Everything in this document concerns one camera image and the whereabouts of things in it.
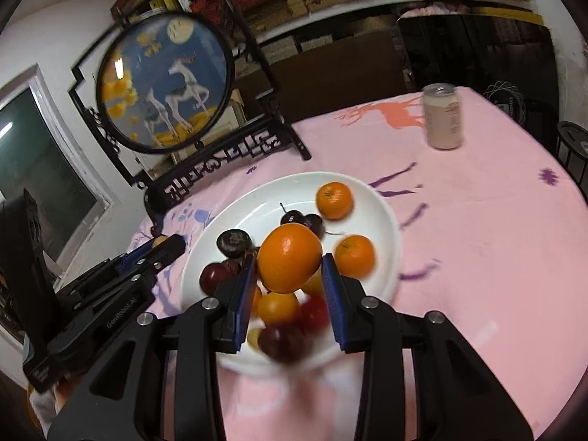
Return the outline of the person's left hand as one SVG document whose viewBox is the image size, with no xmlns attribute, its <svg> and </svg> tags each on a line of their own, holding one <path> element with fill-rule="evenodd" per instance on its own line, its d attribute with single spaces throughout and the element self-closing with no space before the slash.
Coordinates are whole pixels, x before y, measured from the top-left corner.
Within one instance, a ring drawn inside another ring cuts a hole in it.
<svg viewBox="0 0 588 441">
<path fill-rule="evenodd" d="M 61 379 L 54 386 L 56 413 L 59 413 L 73 396 L 85 375 L 71 375 Z"/>
</svg>

